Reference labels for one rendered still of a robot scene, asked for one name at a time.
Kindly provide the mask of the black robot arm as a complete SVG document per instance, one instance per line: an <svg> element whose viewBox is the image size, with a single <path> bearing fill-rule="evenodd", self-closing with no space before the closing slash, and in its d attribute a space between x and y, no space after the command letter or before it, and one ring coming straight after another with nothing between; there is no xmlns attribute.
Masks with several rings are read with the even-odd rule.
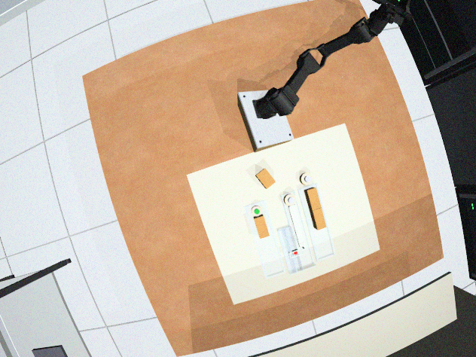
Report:
<svg viewBox="0 0 476 357"><path fill-rule="evenodd" d="M326 59L335 51L347 47L350 44L361 44L370 42L373 37L378 36L387 25L382 23L375 17L375 11L370 13L369 19L361 18L357 23L349 29L349 32L333 39L326 44L322 43L317 48L309 48L300 54L297 59L297 69L291 75L284 87L276 89L272 87L268 90L263 98L252 100L254 110L257 118L269 119L276 116L276 113L281 117L291 114L294 107L299 101L296 93L301 88L302 84L307 79L308 75L316 73L323 68ZM390 24L397 23L402 25L404 18L399 14L394 14L385 8L383 11L383 20ZM363 22L364 23L363 23ZM318 50L323 55L320 64L314 59L313 55L309 53L311 50Z"/></svg>

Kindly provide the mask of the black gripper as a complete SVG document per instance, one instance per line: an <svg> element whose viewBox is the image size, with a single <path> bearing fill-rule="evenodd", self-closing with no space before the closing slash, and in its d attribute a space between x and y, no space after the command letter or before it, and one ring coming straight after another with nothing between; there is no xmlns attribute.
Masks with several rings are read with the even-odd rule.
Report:
<svg viewBox="0 0 476 357"><path fill-rule="evenodd" d="M379 5L381 4L378 9L374 10L376 12L374 15L382 23L385 23L385 24L389 23L382 19L383 11L385 10L385 8L388 8L389 11L391 11L394 14L399 13L399 15L403 17L406 21L411 21L413 18L409 8L410 0L402 0L399 3L400 7L397 7L396 5L392 4L391 2L388 2L387 0L372 0L372 1L376 2Z"/></svg>

